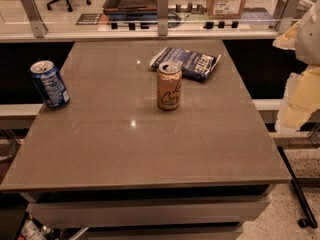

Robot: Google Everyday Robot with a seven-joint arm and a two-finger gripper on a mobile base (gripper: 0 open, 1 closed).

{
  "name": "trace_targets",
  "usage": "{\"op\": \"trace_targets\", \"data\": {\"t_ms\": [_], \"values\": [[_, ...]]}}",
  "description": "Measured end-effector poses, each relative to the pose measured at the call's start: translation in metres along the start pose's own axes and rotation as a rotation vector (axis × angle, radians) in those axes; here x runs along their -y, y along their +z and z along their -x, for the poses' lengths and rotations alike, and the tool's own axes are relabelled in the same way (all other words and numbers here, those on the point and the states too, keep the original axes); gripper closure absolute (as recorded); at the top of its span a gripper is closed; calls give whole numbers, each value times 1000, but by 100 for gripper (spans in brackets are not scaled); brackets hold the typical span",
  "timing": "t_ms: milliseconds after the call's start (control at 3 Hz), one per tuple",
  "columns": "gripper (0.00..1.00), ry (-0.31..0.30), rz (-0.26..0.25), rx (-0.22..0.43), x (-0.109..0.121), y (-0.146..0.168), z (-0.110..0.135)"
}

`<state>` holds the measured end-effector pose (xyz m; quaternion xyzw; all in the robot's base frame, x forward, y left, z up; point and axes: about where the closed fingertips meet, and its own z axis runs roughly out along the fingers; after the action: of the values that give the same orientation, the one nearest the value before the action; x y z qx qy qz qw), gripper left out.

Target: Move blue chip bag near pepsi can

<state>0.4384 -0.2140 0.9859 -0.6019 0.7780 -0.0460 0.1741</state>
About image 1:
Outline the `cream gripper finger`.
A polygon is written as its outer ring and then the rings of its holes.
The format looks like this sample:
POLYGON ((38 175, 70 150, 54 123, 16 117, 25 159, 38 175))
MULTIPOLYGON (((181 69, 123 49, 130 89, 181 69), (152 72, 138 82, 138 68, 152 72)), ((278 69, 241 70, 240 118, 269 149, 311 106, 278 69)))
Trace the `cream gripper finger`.
POLYGON ((300 22, 296 22, 295 24, 293 24, 282 35, 277 37, 273 41, 272 45, 282 50, 294 50, 296 46, 295 42, 296 42, 299 24, 300 22))
POLYGON ((281 134, 293 134, 319 109, 320 67, 308 66, 301 74, 290 74, 275 129, 281 134))

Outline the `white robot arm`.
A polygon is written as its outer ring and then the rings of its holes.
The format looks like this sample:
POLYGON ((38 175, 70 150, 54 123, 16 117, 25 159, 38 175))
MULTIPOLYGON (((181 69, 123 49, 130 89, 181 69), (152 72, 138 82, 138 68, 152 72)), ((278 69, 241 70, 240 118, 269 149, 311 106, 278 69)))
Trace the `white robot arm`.
POLYGON ((273 46, 293 50, 296 59, 307 65, 302 73, 291 73, 287 79, 275 123, 277 132, 293 134, 320 109, 320 0, 273 46))

